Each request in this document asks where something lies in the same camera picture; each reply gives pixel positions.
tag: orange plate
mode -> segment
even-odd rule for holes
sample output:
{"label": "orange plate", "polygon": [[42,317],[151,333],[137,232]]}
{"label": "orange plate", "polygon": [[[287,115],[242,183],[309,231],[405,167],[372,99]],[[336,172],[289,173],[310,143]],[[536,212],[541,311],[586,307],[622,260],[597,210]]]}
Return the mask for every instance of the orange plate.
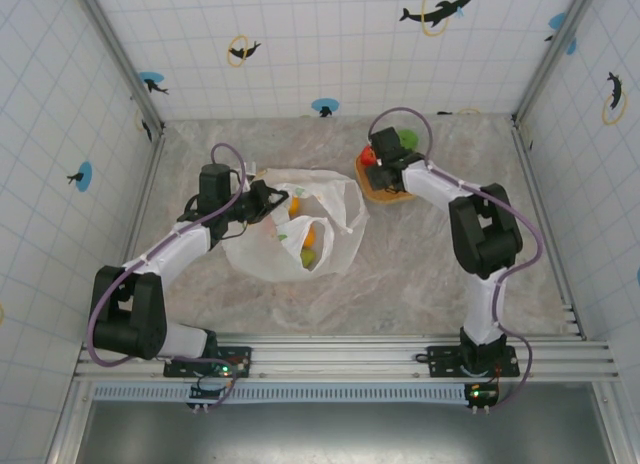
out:
{"label": "orange plate", "polygon": [[387,192],[385,190],[374,191],[371,189],[371,184],[369,184],[369,179],[364,171],[366,168],[362,165],[362,162],[360,162],[360,156],[356,157],[355,168],[356,179],[358,180],[358,184],[360,184],[360,189],[364,197],[371,202],[375,202],[376,204],[393,204],[394,202],[409,201],[416,197],[408,192],[398,192],[394,194],[393,192]]}

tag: gray marble surface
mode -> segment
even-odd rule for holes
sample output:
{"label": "gray marble surface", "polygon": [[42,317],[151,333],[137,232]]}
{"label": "gray marble surface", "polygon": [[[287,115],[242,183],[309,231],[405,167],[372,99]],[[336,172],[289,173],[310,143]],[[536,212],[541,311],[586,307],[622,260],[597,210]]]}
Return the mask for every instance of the gray marble surface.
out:
{"label": "gray marble surface", "polygon": [[[354,177],[353,160],[366,143],[371,118],[247,119],[175,122],[168,126],[153,183],[139,253],[168,232],[198,190],[211,147],[227,142],[258,169],[332,169]],[[503,116],[430,117],[433,160],[479,184],[501,183],[511,202],[535,219],[531,199]],[[382,126],[409,128],[426,146],[422,124],[410,115]],[[224,150],[219,160],[235,167]],[[451,245],[448,217],[415,199],[393,205],[367,202],[370,218],[355,261],[345,275],[271,284],[231,268],[221,246],[194,262],[165,295],[177,322],[223,332],[314,334],[457,333],[467,309],[465,273]],[[524,250],[533,238],[522,229]],[[546,257],[510,278],[505,324],[527,333],[561,333],[561,300]]]}

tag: plastic bag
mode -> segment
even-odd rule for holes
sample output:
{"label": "plastic bag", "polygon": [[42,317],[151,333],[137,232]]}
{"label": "plastic bag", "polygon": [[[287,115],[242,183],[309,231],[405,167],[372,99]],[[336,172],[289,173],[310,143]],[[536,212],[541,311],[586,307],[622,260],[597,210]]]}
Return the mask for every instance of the plastic bag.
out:
{"label": "plastic bag", "polygon": [[[356,253],[369,214],[358,183],[325,170],[268,169],[258,174],[269,187],[286,190],[289,199],[262,222],[248,226],[237,238],[222,241],[231,266],[269,282],[295,282],[347,271]],[[300,207],[292,218],[292,197]],[[316,257],[305,269],[300,252],[310,227],[316,235]],[[229,226],[227,235],[241,225]]]}

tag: vent grille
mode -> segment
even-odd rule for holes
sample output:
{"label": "vent grille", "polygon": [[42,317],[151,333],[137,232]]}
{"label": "vent grille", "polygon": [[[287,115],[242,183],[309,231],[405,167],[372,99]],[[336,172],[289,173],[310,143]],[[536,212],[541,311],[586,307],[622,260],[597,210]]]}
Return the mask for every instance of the vent grille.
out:
{"label": "vent grille", "polygon": [[[97,401],[211,403],[189,398],[190,383],[96,384]],[[433,402],[466,404],[463,384],[318,384],[238,383],[229,404],[285,402]]]}

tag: green fruit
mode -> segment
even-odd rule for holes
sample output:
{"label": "green fruit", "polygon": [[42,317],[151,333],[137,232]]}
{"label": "green fruit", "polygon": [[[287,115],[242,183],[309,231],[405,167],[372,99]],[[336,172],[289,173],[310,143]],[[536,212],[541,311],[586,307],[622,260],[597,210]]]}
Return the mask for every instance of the green fruit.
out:
{"label": "green fruit", "polygon": [[418,136],[411,129],[401,129],[398,131],[400,137],[400,145],[409,151],[415,151],[418,148]]}
{"label": "green fruit", "polygon": [[316,258],[316,253],[312,249],[303,249],[300,251],[300,259],[302,259],[302,267],[309,269],[311,263]]}

